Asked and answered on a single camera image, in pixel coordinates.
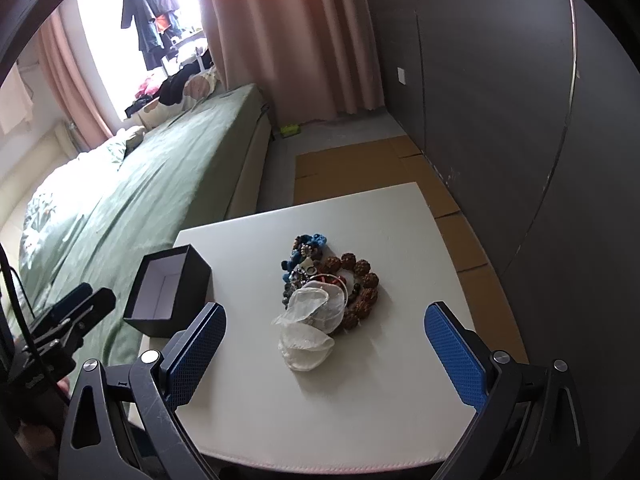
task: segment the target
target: beige curtain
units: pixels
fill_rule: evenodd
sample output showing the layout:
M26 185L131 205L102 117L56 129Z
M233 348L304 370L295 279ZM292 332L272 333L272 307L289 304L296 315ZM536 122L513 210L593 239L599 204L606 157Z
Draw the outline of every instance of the beige curtain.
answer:
M62 111L78 128L90 148L113 136L95 105L76 65L59 10L54 10L37 32L40 67Z
M227 89L255 82L280 124L384 104L366 0L200 0Z

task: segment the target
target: green bedsheet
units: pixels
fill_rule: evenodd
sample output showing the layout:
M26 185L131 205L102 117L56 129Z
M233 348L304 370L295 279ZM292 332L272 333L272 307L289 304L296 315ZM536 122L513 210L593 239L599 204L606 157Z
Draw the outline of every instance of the green bedsheet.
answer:
M127 297L145 254L172 247L181 229L225 217L264 100L255 85L210 98L151 131L118 170L36 309L81 282L112 289L117 303L74 358L106 365L132 362L142 335L123 322Z

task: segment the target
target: white table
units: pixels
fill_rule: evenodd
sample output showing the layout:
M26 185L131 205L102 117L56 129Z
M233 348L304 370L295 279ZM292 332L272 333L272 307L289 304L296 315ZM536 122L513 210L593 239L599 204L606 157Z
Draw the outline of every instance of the white table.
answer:
M307 373L290 371L271 321L284 307L280 261L299 234L322 233L380 277L372 314ZM443 460L471 420L428 339L428 304L471 315L416 184L402 184L180 232L211 266L226 310L218 352L180 421L206 454L306 473L372 472ZM145 336L140 352L164 340ZM135 410L130 420L140 425Z

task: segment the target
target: silver bolt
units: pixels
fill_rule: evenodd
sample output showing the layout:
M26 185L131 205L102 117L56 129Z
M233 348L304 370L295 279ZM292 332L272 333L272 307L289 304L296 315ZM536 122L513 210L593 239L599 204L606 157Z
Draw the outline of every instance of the silver bolt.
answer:
M158 360L159 357L160 352L158 352L158 350L147 350L140 356L140 359L143 363L149 364Z
M507 352L498 350L497 352L494 352L494 361L500 363L501 365L505 365L509 361L511 361L511 356L507 354Z
M84 364L82 365L82 369L90 372L91 370L94 370L95 367L97 367L98 365L98 359L87 359L87 361L84 362Z
M558 370L559 372L565 372L565 371L567 371L569 369L567 363L562 361L562 359L556 359L554 361L554 368L556 370Z

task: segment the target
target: gray wall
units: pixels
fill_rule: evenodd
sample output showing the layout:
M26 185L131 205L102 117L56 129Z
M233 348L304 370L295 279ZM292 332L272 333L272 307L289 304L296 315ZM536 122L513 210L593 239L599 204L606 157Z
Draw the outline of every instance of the gray wall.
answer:
M368 1L387 107L480 238L531 361L569 362L601 478L640 425L638 70L582 0Z

